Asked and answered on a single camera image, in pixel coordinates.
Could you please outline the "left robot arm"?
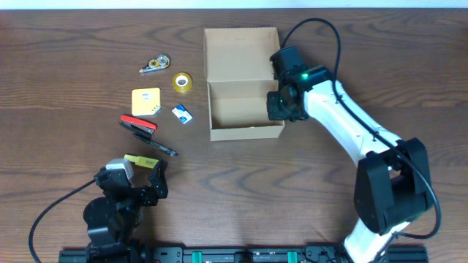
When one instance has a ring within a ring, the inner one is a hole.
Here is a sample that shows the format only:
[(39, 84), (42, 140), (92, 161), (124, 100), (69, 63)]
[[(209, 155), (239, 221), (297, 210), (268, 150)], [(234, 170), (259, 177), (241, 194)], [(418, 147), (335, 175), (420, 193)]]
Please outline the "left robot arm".
[(133, 187), (128, 159), (114, 159), (94, 176), (103, 197), (92, 200), (83, 212), (91, 242), (85, 249), (87, 262), (152, 262), (154, 253), (132, 237), (142, 218), (142, 207), (153, 207), (168, 195), (165, 170), (158, 161), (149, 172), (148, 186)]

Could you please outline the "yellow tape roll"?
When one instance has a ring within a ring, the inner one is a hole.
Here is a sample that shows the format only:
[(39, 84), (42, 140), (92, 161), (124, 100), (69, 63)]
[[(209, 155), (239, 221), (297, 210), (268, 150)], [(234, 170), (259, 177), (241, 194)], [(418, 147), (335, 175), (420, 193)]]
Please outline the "yellow tape roll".
[(192, 89), (192, 78), (188, 73), (179, 72), (173, 76), (173, 88), (179, 93)]

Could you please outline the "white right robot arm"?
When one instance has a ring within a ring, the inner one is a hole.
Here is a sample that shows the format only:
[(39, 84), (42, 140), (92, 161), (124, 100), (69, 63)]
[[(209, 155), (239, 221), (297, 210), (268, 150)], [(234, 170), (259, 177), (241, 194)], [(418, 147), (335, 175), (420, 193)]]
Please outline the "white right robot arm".
[(430, 209), (439, 212), (426, 147), (403, 140), (363, 111), (323, 66), (275, 66), (278, 91), (268, 93), (273, 121), (313, 118), (345, 149), (357, 167), (354, 206), (358, 222), (345, 238), (339, 261), (426, 262), (424, 248), (393, 247), (397, 237), (428, 239), (404, 229)]

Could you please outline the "red black stapler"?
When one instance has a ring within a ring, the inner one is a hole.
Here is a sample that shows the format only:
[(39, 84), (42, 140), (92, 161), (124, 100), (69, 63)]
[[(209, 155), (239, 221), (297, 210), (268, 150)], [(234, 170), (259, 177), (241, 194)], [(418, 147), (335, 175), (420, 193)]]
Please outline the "red black stapler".
[(119, 124), (125, 129), (147, 138), (151, 138), (157, 130), (156, 124), (130, 115), (121, 115)]

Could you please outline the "yellow sticky note pad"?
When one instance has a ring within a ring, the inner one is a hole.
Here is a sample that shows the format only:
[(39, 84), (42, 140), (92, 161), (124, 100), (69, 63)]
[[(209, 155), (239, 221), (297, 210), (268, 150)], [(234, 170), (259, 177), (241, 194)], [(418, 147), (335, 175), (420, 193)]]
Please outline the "yellow sticky note pad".
[(160, 88), (140, 88), (132, 91), (132, 114), (154, 115), (161, 109)]

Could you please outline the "brown cardboard box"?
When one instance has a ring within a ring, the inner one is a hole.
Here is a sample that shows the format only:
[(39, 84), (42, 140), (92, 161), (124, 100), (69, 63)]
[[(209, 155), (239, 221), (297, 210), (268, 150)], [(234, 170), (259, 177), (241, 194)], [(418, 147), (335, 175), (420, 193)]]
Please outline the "brown cardboard box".
[(267, 114), (267, 93), (277, 89), (269, 61), (279, 50), (277, 28), (206, 28), (203, 40), (210, 140), (279, 137), (284, 121)]

